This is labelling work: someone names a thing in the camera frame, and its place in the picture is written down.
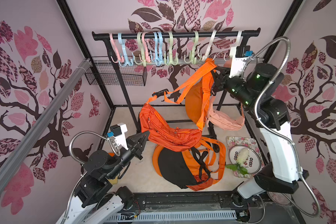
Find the pink fanny pack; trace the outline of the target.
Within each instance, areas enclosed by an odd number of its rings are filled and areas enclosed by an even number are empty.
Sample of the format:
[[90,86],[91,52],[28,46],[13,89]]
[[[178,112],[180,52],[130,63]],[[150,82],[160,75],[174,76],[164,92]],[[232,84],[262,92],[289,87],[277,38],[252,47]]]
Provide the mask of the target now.
[[242,115],[237,119],[230,118],[227,114],[213,109],[213,103],[215,96],[212,95],[213,75],[212,72],[217,68],[212,59],[208,59],[204,65],[208,66],[208,74],[203,78],[203,98],[204,105],[204,124],[206,126],[211,122],[223,130],[237,131],[240,130],[245,123],[245,115]]

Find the red orange fanny pack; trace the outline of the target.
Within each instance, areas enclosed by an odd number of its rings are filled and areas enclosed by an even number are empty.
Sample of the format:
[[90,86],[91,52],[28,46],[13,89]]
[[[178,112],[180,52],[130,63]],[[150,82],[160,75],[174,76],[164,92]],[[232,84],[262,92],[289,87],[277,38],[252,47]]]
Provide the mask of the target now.
[[139,113],[141,131],[149,131],[148,139],[159,146],[174,152],[183,152],[196,147],[201,140],[202,131],[199,129],[171,128],[167,121],[150,105],[150,102],[168,93],[164,89],[152,94]]

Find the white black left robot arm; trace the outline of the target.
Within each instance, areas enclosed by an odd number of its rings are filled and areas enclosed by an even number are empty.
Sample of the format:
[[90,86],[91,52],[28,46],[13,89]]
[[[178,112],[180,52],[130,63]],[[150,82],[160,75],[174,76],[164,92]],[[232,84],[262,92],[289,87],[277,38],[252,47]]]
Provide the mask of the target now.
[[97,150],[85,161],[79,159],[73,149],[75,139],[89,131],[74,135],[69,144],[70,156],[79,162],[86,172],[80,177],[70,194],[67,208],[57,223],[59,224],[102,224],[110,216],[129,210],[134,204],[134,194],[126,187],[110,192],[110,180],[122,177],[131,160],[143,159],[142,152],[150,135],[149,131],[125,136],[125,124],[115,125],[116,130],[101,138],[110,144],[114,155]]

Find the black fanny pack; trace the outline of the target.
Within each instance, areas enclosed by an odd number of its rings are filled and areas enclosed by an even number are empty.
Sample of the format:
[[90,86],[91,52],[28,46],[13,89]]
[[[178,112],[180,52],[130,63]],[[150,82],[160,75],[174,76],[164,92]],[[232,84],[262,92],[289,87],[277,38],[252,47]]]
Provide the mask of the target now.
[[156,173],[181,189],[200,191],[213,185],[208,169],[209,152],[195,147],[183,152],[174,152],[157,146],[152,156]]

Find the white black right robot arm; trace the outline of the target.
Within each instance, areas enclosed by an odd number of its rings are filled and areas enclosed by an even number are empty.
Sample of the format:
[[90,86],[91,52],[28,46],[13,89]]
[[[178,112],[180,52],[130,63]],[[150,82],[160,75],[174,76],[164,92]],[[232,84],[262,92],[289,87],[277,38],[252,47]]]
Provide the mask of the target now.
[[259,63],[246,80],[241,75],[234,76],[229,68],[220,66],[214,69],[212,75],[213,92],[227,91],[245,107],[255,118],[270,153],[270,163],[240,184],[233,191],[233,199],[243,202],[264,192],[294,194],[299,182],[311,190],[306,182],[309,173],[301,167],[292,140],[287,106],[282,100],[272,97],[284,78],[281,68]]

